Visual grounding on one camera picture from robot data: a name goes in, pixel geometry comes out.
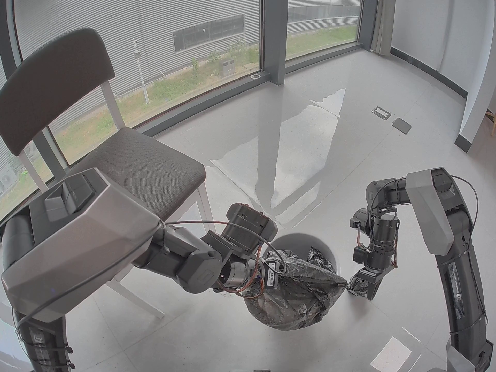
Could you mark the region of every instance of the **white paper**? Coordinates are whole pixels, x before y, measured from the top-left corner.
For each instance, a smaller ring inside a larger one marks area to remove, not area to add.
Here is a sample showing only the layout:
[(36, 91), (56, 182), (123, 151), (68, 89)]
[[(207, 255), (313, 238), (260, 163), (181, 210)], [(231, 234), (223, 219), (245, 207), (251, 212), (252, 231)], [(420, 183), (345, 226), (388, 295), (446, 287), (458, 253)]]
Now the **white paper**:
[(370, 365), (380, 372), (398, 372), (410, 354), (408, 347), (392, 337)]

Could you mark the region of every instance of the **trash can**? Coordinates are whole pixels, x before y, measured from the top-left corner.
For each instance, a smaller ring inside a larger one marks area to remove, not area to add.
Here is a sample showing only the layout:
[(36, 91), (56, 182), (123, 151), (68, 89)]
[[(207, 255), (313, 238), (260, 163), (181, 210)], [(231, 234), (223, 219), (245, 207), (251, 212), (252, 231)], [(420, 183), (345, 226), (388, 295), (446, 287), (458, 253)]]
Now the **trash can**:
[[(321, 239), (305, 233), (291, 233), (281, 236), (273, 240), (271, 245), (277, 250), (288, 250), (292, 251), (298, 255), (299, 259), (307, 260), (308, 253), (310, 252), (310, 247), (313, 246), (315, 249), (322, 252), (325, 258), (332, 263), (332, 266), (336, 270), (336, 274), (340, 274), (340, 266), (338, 258), (334, 255), (328, 245), (326, 245)], [(267, 256), (270, 251), (270, 247), (267, 247), (264, 251), (263, 257)]]

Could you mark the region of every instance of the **trash bag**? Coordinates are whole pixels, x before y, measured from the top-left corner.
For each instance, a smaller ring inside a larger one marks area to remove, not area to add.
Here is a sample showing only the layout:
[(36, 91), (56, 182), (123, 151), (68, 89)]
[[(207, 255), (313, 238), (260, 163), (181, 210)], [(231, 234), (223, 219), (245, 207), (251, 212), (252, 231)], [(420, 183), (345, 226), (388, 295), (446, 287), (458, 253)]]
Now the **trash bag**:
[[(275, 289), (265, 289), (257, 299), (245, 299), (248, 311), (266, 326), (290, 331), (311, 326), (329, 312), (347, 287), (343, 277), (335, 273), (331, 263), (315, 248), (306, 260), (291, 251), (279, 251), (286, 263), (286, 273), (279, 276)], [(275, 252), (267, 261), (279, 260)], [(249, 288), (246, 295), (259, 293)]]
[(350, 294), (354, 294), (355, 296), (367, 296), (369, 288), (369, 283), (358, 278), (355, 274), (350, 278), (350, 282), (348, 283), (348, 292)]

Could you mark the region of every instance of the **chair backrest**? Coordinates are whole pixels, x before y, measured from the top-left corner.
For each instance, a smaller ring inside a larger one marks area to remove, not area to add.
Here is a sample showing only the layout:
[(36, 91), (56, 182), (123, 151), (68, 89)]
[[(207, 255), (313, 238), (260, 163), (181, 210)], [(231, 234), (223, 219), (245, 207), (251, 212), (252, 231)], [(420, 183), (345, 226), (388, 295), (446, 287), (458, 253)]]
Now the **chair backrest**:
[(65, 110), (115, 77), (90, 28), (67, 32), (29, 55), (0, 90), (0, 136), (16, 156)]

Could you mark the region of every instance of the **baseboard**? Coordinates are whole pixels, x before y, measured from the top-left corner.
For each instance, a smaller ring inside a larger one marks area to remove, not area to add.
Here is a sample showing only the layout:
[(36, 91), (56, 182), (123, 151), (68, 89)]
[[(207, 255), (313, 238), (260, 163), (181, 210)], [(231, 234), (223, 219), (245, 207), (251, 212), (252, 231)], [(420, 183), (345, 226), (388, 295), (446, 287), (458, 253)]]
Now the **baseboard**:
[(456, 137), (455, 145), (462, 149), (465, 153), (468, 153), (470, 146), (472, 146), (472, 142), (466, 140), (462, 135), (458, 134)]
[(430, 66), (427, 66), (425, 63), (420, 62), (418, 59), (415, 59), (411, 56), (409, 56), (407, 53), (404, 53), (403, 51), (400, 51), (394, 47), (391, 47), (391, 53), (400, 58), (403, 59), (404, 61), (408, 62), (409, 64), (418, 67), (420, 70), (425, 71), (425, 73), (431, 75), (433, 78), (436, 80), (439, 80), (441, 83), (444, 85), (448, 86), (451, 88), (453, 91), (455, 91), (458, 95), (462, 96), (463, 98), (467, 99), (467, 91), (465, 91), (462, 87), (460, 87), (458, 84), (455, 84), (453, 81), (451, 81), (449, 78), (443, 76), (441, 73), (439, 73), (437, 70), (433, 69)]

